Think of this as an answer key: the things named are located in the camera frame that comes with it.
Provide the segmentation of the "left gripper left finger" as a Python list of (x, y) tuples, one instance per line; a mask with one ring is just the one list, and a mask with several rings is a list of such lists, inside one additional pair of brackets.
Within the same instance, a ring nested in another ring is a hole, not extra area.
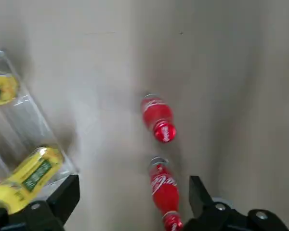
[(79, 176), (68, 176), (46, 199), (9, 215), (0, 206), (0, 231), (63, 231), (80, 200)]

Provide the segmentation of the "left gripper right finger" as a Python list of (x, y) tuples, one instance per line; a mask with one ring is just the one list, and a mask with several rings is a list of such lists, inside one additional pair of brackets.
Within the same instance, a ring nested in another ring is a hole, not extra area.
[(189, 177), (189, 203), (194, 217), (184, 231), (288, 231), (274, 213), (252, 209), (245, 216), (223, 202), (215, 202), (199, 176)]

